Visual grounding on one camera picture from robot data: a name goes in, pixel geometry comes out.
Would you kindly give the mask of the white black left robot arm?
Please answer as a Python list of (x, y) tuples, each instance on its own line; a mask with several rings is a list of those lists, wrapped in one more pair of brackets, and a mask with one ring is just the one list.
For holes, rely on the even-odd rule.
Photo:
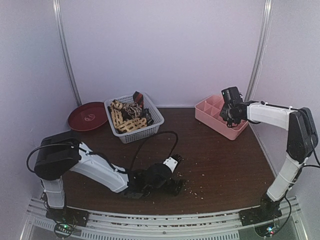
[(65, 173), (81, 174), (129, 199), (147, 197), (155, 190), (177, 196), (186, 181), (174, 179), (173, 173), (182, 160), (178, 154), (169, 154), (163, 162), (147, 169), (121, 167), (111, 163), (105, 154), (90, 149), (70, 130), (44, 138), (27, 156), (26, 167), (40, 178), (47, 208), (61, 222), (67, 222), (72, 211), (66, 207)]

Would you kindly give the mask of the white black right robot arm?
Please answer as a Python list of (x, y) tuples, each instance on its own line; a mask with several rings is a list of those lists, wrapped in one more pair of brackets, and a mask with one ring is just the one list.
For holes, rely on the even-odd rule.
[(268, 124), (287, 131), (286, 156), (280, 172), (266, 194), (272, 202), (280, 201), (294, 185), (299, 171), (315, 153), (319, 143), (313, 114), (308, 107), (293, 108), (264, 101), (243, 101), (236, 86), (223, 89), (223, 107), (220, 117), (232, 128), (248, 121), (252, 124)]

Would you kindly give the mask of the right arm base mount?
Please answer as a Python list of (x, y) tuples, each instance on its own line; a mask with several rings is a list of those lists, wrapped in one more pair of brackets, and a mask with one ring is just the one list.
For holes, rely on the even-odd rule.
[(274, 220), (282, 216), (280, 201), (272, 201), (265, 197), (260, 201), (260, 205), (241, 210), (239, 218), (242, 226), (254, 225), (255, 233), (262, 238), (272, 237), (277, 230)]

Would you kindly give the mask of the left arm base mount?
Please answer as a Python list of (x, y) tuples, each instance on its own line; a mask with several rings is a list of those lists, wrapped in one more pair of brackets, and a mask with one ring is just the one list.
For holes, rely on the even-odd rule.
[(55, 209), (49, 206), (45, 200), (43, 206), (46, 209), (46, 218), (53, 220), (55, 225), (53, 233), (62, 240), (75, 234), (77, 227), (86, 227), (90, 213), (86, 210), (75, 209), (64, 206), (62, 209)]

